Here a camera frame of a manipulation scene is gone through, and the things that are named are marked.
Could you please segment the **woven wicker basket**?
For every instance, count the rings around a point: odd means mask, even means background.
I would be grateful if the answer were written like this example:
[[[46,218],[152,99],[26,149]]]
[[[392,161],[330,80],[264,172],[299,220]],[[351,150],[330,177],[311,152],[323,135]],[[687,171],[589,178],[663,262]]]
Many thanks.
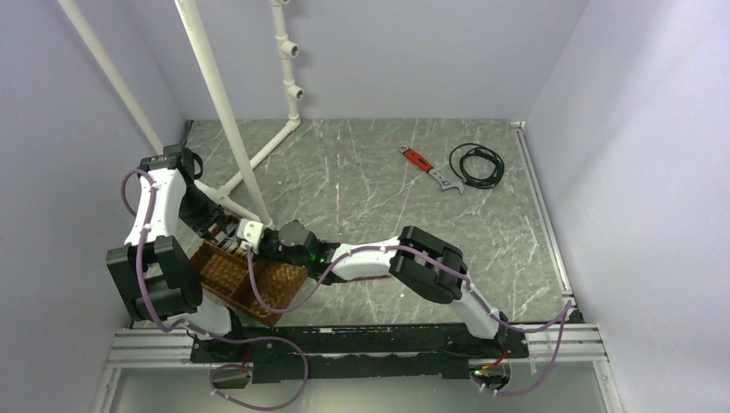
[[[191,262],[199,271],[203,288],[232,309],[256,319],[267,327],[273,327],[281,314],[265,308],[266,305],[284,309],[289,307],[295,295],[307,279],[303,267],[285,262],[247,262],[246,247],[235,237],[238,223],[234,225],[235,250],[224,250],[208,241],[192,254]]]

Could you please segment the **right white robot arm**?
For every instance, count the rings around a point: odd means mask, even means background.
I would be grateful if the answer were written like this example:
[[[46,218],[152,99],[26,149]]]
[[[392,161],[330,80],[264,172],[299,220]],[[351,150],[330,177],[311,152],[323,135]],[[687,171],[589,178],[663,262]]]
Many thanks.
[[[384,241],[350,244],[322,240],[294,220],[277,231],[265,228],[255,243],[244,239],[242,246],[248,264],[303,268],[318,286],[390,276],[421,299],[449,307],[485,357],[507,346],[507,320],[476,287],[462,251],[416,226]]]

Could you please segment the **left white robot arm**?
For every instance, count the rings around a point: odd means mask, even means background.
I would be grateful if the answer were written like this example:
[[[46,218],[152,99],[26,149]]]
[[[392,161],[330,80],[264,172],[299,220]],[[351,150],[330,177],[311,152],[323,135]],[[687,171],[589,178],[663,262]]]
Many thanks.
[[[201,157],[177,144],[128,172],[126,180],[139,180],[139,205],[132,230],[121,247],[108,251],[106,265],[132,321],[151,322],[163,332],[184,328],[213,340],[225,361],[236,361],[248,346],[238,317],[205,296],[201,273],[176,238],[184,223],[200,239],[220,245],[239,222],[196,186],[202,171]]]

